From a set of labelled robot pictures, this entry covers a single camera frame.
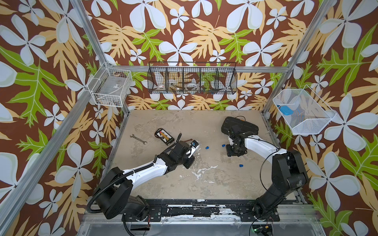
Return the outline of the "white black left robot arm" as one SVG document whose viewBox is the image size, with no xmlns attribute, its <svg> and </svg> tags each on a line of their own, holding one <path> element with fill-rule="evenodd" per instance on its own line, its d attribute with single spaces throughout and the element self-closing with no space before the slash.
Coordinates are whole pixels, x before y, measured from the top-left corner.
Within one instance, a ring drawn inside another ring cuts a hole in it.
<svg viewBox="0 0 378 236">
<path fill-rule="evenodd" d="M 131 196 L 138 186 L 157 177 L 164 176 L 182 165 L 189 169 L 194 161 L 194 154 L 199 143 L 177 141 L 154 160 L 129 170 L 112 168 L 95 189 L 87 203 L 88 213 L 103 213 L 106 219 L 124 214 L 137 221 L 145 220 L 149 215 L 150 205 L 141 196 Z"/>
</svg>

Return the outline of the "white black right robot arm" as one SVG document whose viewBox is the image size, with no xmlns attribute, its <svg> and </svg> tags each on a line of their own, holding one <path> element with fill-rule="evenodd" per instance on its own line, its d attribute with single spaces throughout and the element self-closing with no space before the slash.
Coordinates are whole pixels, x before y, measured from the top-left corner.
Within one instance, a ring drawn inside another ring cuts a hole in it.
<svg viewBox="0 0 378 236">
<path fill-rule="evenodd" d="M 289 194 L 308 183 L 307 171 L 299 152 L 275 146 L 258 135 L 241 133 L 230 135 L 228 139 L 230 144 L 226 145 L 227 156 L 242 156 L 251 150 L 263 157 L 264 162 L 271 163 L 272 184 L 256 199 L 252 210 L 255 218 L 271 217 Z"/>
</svg>

